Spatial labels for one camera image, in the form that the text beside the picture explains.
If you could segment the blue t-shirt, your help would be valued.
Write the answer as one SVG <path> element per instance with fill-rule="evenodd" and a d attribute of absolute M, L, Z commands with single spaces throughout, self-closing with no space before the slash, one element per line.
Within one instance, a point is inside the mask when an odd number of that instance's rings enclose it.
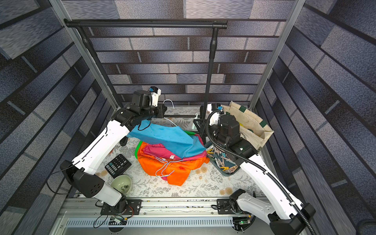
<path fill-rule="evenodd" d="M 163 145 L 181 159 L 206 156 L 206 148 L 201 138 L 196 134 L 188 134 L 178 126 L 166 127 L 144 120 L 130 131 L 128 137 L 137 138 L 150 145 Z"/>

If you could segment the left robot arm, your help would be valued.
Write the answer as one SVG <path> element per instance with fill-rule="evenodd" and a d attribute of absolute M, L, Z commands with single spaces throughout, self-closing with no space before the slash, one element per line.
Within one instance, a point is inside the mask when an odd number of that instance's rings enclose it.
<path fill-rule="evenodd" d="M 167 107 L 163 104 L 147 108 L 122 108 L 116 111 L 106 128 L 78 156 L 64 161 L 60 168 L 65 179 L 87 198 L 96 198 L 112 207 L 124 207 L 125 197 L 96 176 L 104 158 L 122 139 L 143 120 L 163 118 Z"/>

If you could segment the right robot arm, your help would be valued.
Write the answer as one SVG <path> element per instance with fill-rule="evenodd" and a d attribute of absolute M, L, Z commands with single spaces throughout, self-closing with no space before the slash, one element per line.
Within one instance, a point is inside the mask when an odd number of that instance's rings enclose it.
<path fill-rule="evenodd" d="M 253 145 L 240 135 L 240 124 L 233 115 L 221 114 L 218 121 L 210 123 L 219 111 L 210 113 L 207 119 L 196 119 L 202 138 L 208 137 L 214 148 L 226 153 L 259 186 L 268 202 L 261 201 L 244 190 L 230 196 L 235 213 L 248 212 L 268 224 L 275 235 L 299 235 L 308 229 L 316 234 L 310 221 L 315 215 L 314 207 L 302 203 L 270 171 Z"/>

